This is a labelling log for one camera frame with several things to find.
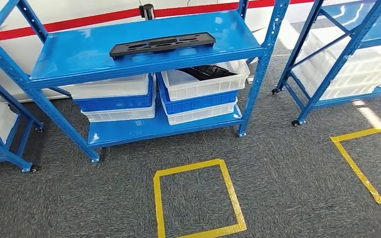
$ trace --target yellow tape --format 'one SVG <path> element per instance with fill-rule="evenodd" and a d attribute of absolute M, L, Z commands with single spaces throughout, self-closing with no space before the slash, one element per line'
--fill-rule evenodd
<path fill-rule="evenodd" d="M 336 136 L 333 138 L 337 139 L 338 141 L 344 141 L 344 140 L 351 140 L 351 139 L 363 137 L 366 135 L 373 135 L 379 132 L 381 132 L 381 129 L 371 128 L 371 129 L 356 131 L 356 132 L 345 134 L 345 135 Z"/>
<path fill-rule="evenodd" d="M 367 177 L 363 174 L 363 172 L 361 172 L 361 170 L 356 165 L 356 163 L 351 158 L 351 156 L 347 153 L 345 148 L 341 145 L 341 141 L 351 140 L 351 139 L 355 139 L 355 138 L 359 138 L 359 137 L 363 137 L 367 135 L 373 135 L 379 132 L 381 132 L 381 129 L 371 128 L 371 129 L 361 130 L 361 131 L 357 131 L 357 132 L 353 132 L 353 133 L 349 133 L 345 135 L 340 135 L 340 136 L 330 136 L 330 138 L 331 138 L 331 141 L 335 144 L 336 148 L 341 153 L 341 155 L 344 156 L 345 160 L 350 165 L 352 170 L 356 173 L 357 177 L 372 194 L 375 201 L 381 204 L 381 195 L 379 195 L 375 187 L 373 187 L 373 185 L 370 183 Z"/>
<path fill-rule="evenodd" d="M 213 237 L 221 237 L 237 232 L 241 232 L 247 229 L 245 219 L 243 217 L 242 210 L 239 205 L 239 201 L 237 200 L 236 193 L 234 191 L 233 184 L 230 179 L 229 172 L 226 167 L 226 163 L 224 160 L 214 159 L 209 161 L 204 161 L 200 163 L 194 163 L 190 165 L 184 165 L 179 167 L 174 167 L 165 170 L 159 170 L 154 175 L 154 198 L 155 198 L 155 213 L 157 218 L 157 233 L 159 238 L 165 238 L 165 227 L 164 227 L 164 216 L 163 216 L 163 205 L 161 202 L 161 184 L 160 177 L 176 174 L 180 172 L 185 172 L 189 170 L 201 169 L 209 166 L 219 165 L 221 169 L 221 173 L 223 174 L 224 181 L 226 183 L 227 191 L 230 195 L 231 203 L 233 205 L 234 213 L 236 214 L 237 224 L 221 227 L 209 231 L 199 232 L 191 235 L 182 236 L 181 238 L 213 238 Z"/>

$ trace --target caster wheel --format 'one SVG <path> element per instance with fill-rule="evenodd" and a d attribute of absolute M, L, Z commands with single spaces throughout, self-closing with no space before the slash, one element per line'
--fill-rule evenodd
<path fill-rule="evenodd" d="M 291 125 L 298 126 L 298 125 L 300 125 L 300 122 L 298 120 L 294 120 L 291 122 Z"/>
<path fill-rule="evenodd" d="M 275 94 L 277 94 L 277 93 L 279 93 L 280 91 L 278 91 L 276 88 L 274 88 L 272 91 L 271 91 L 271 93 L 273 94 L 273 95 L 275 95 Z"/>
<path fill-rule="evenodd" d="M 40 167 L 37 166 L 37 165 L 32 165 L 31 168 L 30 168 L 30 172 L 31 173 L 35 173 L 35 172 L 37 172 L 39 170 L 40 170 Z"/>

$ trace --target black plastic tray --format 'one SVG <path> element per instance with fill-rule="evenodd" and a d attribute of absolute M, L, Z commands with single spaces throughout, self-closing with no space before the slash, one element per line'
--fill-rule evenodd
<path fill-rule="evenodd" d="M 143 41 L 135 41 L 117 44 L 110 50 L 110 57 L 119 57 L 145 52 L 167 51 L 177 48 L 211 45 L 215 43 L 215 38 L 208 32 L 160 37 Z"/>

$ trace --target shelf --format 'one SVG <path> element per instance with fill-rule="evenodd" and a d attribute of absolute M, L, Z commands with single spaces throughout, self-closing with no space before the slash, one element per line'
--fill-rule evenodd
<path fill-rule="evenodd" d="M 374 1 L 363 0 L 323 6 L 320 13 L 347 32 L 362 23 L 374 3 Z M 381 45 L 381 15 L 364 37 L 360 48 L 378 45 Z"/>
<path fill-rule="evenodd" d="M 209 32 L 216 43 L 167 52 L 109 57 L 115 44 Z M 49 34 L 31 73 L 31 85 L 48 88 L 169 69 L 240 60 L 264 52 L 237 11 L 169 17 Z"/>
<path fill-rule="evenodd" d="M 374 98 L 374 97 L 381 97 L 381 87 L 376 87 L 375 90 L 369 94 L 350 96 L 350 97 L 344 97 L 344 98 L 321 100 L 315 104 L 314 108 L 324 108 L 324 107 L 339 105 L 339 104 L 343 104 L 343 103 L 347 103 L 347 102 L 351 102 L 351 101 L 356 101 L 356 100 L 360 100 L 360 99 L 368 99 L 368 98 Z"/>
<path fill-rule="evenodd" d="M 90 123 L 89 146 L 91 148 L 101 148 L 162 136 L 231 126 L 243 122 L 241 119 L 242 114 L 237 105 L 234 107 L 233 113 L 177 125 L 169 125 L 159 95 L 157 95 L 155 108 L 155 118 L 152 119 Z"/>

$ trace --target gray carpet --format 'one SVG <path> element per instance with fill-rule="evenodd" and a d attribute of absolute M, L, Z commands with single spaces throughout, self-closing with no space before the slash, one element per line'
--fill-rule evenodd
<path fill-rule="evenodd" d="M 329 139 L 371 125 L 346 104 L 292 127 L 298 107 L 286 92 L 270 94 L 287 60 L 283 45 L 276 48 L 244 138 L 226 127 L 145 140 L 103 149 L 104 160 L 92 164 L 37 106 L 25 104 L 46 124 L 24 153 L 42 170 L 22 174 L 0 163 L 0 238 L 157 237 L 155 172 L 214 158 L 225 160 L 248 227 L 228 237 L 381 237 L 381 205 Z M 239 93 L 241 108 L 248 90 Z M 53 103 L 87 134 L 71 100 Z M 381 118 L 381 98 L 365 103 Z M 380 135 L 343 145 L 381 193 Z M 167 237 L 236 223 L 218 166 L 162 177 L 161 189 Z"/>

